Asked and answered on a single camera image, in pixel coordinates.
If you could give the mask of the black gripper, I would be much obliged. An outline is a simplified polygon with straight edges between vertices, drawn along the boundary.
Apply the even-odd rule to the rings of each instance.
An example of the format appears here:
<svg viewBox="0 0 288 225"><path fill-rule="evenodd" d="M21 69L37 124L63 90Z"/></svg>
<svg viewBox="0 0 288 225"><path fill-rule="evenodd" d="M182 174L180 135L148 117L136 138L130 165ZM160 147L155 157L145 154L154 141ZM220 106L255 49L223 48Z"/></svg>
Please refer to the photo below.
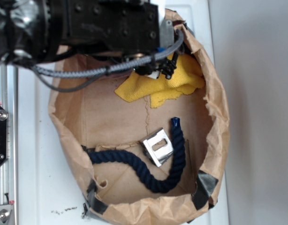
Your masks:
<svg viewBox="0 0 288 225"><path fill-rule="evenodd" d="M64 57L150 55L174 43L172 22L148 0L52 0L51 40Z"/></svg>

